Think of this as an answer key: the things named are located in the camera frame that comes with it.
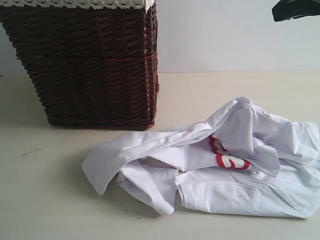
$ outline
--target red graphic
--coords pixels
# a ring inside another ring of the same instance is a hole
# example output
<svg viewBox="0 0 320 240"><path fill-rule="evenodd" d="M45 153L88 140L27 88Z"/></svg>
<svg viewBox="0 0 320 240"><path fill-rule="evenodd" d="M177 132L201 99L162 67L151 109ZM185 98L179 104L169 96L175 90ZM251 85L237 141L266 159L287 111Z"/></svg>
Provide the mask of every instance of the red graphic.
<svg viewBox="0 0 320 240"><path fill-rule="evenodd" d="M219 167L238 170L246 170L250 167L250 162L247 160L231 156L230 152L221 145L219 139L209 136L209 144L212 152L216 154L215 159Z"/></svg>

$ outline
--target laundry basket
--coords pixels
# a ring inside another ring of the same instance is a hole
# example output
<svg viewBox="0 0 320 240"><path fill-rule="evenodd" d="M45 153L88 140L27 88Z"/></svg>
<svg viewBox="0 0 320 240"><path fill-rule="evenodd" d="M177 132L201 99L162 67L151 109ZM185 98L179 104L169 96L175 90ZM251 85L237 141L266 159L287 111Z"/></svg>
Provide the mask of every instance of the laundry basket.
<svg viewBox="0 0 320 240"><path fill-rule="evenodd" d="M154 1L0 0L0 23L51 125L129 130L154 125Z"/></svg>

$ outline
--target table surface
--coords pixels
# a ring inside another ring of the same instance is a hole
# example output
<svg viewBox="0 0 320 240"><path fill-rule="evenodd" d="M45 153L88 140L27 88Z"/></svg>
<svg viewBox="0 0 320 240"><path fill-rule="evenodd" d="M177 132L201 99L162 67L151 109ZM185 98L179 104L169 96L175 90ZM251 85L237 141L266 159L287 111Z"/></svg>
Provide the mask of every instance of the table surface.
<svg viewBox="0 0 320 240"><path fill-rule="evenodd" d="M269 113L320 125L320 71L160 74L152 131L203 121L245 96ZM318 240L308 220L208 214L159 216L114 182L98 196L81 170L89 151L126 131L49 126L26 76L0 78L0 239Z"/></svg>

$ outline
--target lace trim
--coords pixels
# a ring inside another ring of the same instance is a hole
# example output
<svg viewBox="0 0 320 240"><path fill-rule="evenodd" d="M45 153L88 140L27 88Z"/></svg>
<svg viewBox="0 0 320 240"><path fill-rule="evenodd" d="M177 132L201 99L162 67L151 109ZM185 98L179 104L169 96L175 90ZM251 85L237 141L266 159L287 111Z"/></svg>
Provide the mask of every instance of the lace trim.
<svg viewBox="0 0 320 240"><path fill-rule="evenodd" d="M67 8L76 8L80 7L82 9L143 9L147 11L153 4L155 0L0 0L0 6L5 7L23 7L31 6L36 7L40 6L43 8L54 6L57 8L67 7Z"/></svg>

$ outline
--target brown wicker basket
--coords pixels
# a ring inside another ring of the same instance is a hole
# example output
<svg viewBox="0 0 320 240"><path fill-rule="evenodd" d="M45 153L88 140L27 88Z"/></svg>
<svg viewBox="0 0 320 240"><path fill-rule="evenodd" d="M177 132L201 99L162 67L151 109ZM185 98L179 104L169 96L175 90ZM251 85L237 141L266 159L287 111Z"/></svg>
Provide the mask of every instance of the brown wicker basket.
<svg viewBox="0 0 320 240"><path fill-rule="evenodd" d="M0 7L48 122L146 130L158 92L156 6Z"/></svg>

